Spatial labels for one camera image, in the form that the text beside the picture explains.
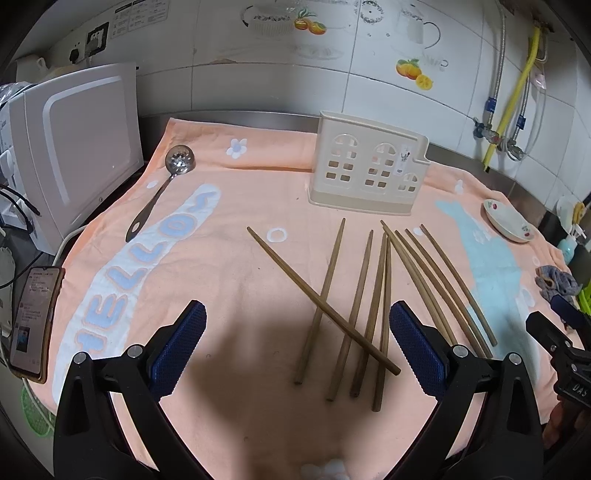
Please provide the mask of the person's right hand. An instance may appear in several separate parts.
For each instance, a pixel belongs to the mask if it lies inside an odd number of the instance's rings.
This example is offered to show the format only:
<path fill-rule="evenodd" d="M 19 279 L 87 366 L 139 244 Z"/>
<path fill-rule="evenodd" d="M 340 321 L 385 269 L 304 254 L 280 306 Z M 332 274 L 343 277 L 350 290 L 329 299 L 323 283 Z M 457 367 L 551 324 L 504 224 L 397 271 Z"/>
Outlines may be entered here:
<path fill-rule="evenodd" d="M 548 423 L 544 427 L 542 440 L 545 449 L 550 449 L 562 437 L 582 432 L 590 423 L 590 411 L 559 397 Z"/>

